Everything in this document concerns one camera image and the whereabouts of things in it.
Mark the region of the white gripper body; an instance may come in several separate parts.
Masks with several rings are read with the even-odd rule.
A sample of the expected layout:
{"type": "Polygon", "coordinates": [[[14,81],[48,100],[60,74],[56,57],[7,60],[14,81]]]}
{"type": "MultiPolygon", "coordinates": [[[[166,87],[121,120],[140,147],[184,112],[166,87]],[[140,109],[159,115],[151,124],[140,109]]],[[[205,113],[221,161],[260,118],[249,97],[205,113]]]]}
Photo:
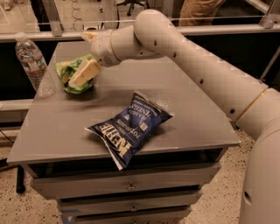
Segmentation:
{"type": "Polygon", "coordinates": [[[90,46],[91,54],[104,67],[120,64],[111,45],[112,32],[112,30],[95,32],[90,46]]]}

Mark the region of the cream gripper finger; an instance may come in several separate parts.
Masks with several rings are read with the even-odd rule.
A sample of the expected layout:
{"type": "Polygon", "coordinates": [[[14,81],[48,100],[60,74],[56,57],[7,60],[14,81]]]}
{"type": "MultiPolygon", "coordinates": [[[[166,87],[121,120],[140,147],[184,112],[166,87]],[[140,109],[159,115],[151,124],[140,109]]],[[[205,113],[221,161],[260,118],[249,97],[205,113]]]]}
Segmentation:
{"type": "Polygon", "coordinates": [[[81,37],[86,40],[87,42],[93,42],[97,36],[95,31],[84,31],[81,34],[81,37]]]}
{"type": "Polygon", "coordinates": [[[101,68],[101,65],[95,59],[84,59],[78,70],[70,78],[68,85],[71,88],[84,85],[87,81],[93,79],[101,71],[101,68]]]}

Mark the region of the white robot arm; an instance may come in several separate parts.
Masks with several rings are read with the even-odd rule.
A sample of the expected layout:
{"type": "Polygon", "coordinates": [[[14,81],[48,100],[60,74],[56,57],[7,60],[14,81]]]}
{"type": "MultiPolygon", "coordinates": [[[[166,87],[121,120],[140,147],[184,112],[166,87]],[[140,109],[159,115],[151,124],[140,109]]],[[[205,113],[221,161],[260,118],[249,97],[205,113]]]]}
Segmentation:
{"type": "Polygon", "coordinates": [[[175,62],[255,144],[245,175],[239,224],[280,224],[280,94],[185,38],[158,10],[133,25],[84,31],[105,67],[162,54],[175,62]]]}

